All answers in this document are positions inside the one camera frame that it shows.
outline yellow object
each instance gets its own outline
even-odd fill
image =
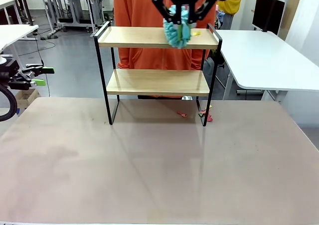
[[[241,0],[225,0],[219,1],[219,10],[226,14],[236,14],[239,10]]]
[[[193,32],[193,36],[200,35],[200,34],[201,34],[201,32],[200,32],[200,31]]]

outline orange jacket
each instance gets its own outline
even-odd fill
[[[172,2],[164,0],[164,4],[169,8]],[[114,0],[114,13],[116,26],[163,27],[163,17],[152,0]],[[215,6],[203,21],[197,22],[197,28],[206,28],[208,23],[215,23]],[[199,70],[202,50],[119,48],[119,56],[118,66],[123,69]]]

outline wooden shelf board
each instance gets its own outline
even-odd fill
[[[200,35],[193,35],[187,49],[216,49],[218,41],[209,29],[194,28]],[[164,28],[111,26],[101,35],[100,47],[118,48],[172,48],[164,34]]]
[[[198,70],[115,69],[108,94],[208,96],[204,74]]]

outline black monitor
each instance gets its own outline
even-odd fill
[[[253,25],[264,29],[269,15],[269,11],[273,0],[257,0],[255,6],[255,13],[253,18]],[[267,31],[271,31],[274,34],[278,34],[281,18],[283,17],[285,3],[280,0],[276,0],[274,9],[271,13]]]

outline gray pants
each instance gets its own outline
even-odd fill
[[[223,25],[221,26],[220,29],[224,29],[224,30],[230,29],[231,23],[233,22],[233,18],[234,18],[234,15],[225,14],[223,19]]]

